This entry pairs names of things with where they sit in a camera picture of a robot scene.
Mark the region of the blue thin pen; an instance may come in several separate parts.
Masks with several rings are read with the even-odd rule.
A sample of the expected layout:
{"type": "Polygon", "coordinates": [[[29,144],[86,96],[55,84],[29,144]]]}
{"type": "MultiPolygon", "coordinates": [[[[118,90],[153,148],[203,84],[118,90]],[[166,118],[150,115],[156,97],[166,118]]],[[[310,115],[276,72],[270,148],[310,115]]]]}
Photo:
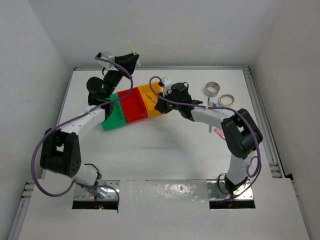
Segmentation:
{"type": "Polygon", "coordinates": [[[155,104],[157,104],[157,100],[154,98],[154,97],[152,97],[152,96],[150,96],[150,95],[146,95],[153,103],[155,103],[155,104]]]}

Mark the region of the yellow highlighter pen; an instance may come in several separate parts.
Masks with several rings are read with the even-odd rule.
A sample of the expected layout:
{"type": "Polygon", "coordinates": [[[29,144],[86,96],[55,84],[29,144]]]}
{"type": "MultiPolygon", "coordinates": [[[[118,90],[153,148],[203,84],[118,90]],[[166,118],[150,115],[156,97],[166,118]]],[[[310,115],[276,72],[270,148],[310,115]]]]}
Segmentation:
{"type": "MultiPolygon", "coordinates": [[[[131,44],[131,42],[130,42],[129,40],[128,40],[127,42],[128,42],[128,46],[129,46],[129,48],[130,48],[130,50],[131,50],[131,53],[132,53],[133,55],[136,55],[137,53],[136,53],[136,51],[134,50],[133,45],[131,44]]],[[[139,59],[137,60],[136,65],[137,65],[138,67],[141,66],[141,63],[140,63],[140,60],[139,60],[139,59]]]]}

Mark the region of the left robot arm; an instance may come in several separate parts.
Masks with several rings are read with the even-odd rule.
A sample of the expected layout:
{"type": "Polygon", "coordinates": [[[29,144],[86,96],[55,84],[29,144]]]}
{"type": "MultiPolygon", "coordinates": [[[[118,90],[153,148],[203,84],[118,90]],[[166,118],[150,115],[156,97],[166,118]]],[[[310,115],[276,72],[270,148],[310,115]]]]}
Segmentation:
{"type": "Polygon", "coordinates": [[[95,58],[106,73],[103,78],[94,76],[87,80],[89,107],[74,120],[45,133],[40,157],[43,169],[67,176],[84,186],[94,186],[99,173],[82,163],[80,141],[110,117],[115,103],[111,95],[123,77],[132,79],[139,55],[112,56],[100,52],[95,58]]]}

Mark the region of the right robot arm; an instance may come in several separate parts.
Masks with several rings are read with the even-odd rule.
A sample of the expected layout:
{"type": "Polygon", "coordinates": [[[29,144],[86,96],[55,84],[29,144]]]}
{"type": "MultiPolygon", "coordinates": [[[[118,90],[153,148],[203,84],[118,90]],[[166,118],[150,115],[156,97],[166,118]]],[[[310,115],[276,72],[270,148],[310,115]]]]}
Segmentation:
{"type": "Polygon", "coordinates": [[[161,114],[176,110],[192,122],[204,123],[222,130],[226,145],[231,153],[229,169],[224,177],[228,194],[232,195],[250,178],[247,159],[260,159],[259,144],[263,135],[250,113],[241,108],[204,106],[202,101],[192,99],[187,82],[172,83],[168,78],[157,83],[162,91],[154,109],[161,114]]]}

